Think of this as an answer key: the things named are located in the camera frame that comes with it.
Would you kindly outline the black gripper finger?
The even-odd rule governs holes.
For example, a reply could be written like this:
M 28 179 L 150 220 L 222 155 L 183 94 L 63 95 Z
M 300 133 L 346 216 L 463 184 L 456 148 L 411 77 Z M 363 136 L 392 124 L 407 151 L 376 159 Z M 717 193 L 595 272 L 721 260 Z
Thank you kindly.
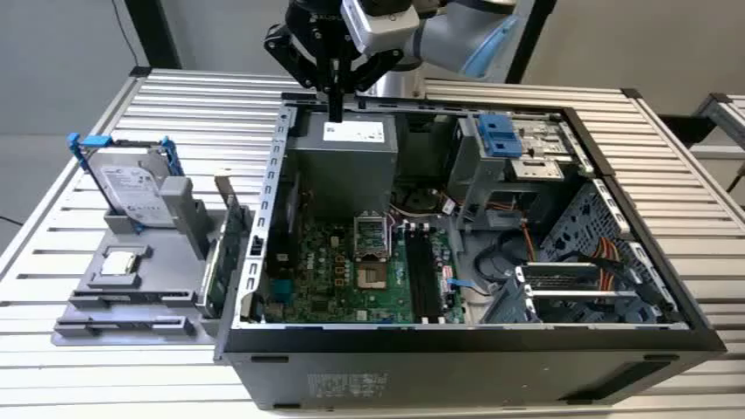
M 378 52 L 352 69 L 354 60 L 360 57 L 360 53 L 354 47 L 342 50 L 336 71 L 336 122 L 343 121 L 346 95 L 366 91 L 398 65 L 403 56 L 402 49 Z
M 328 120 L 336 122 L 336 82 L 331 58 L 314 58 L 290 32 L 286 24 L 275 24 L 264 38 L 264 48 L 290 75 L 307 88 L 327 96 Z

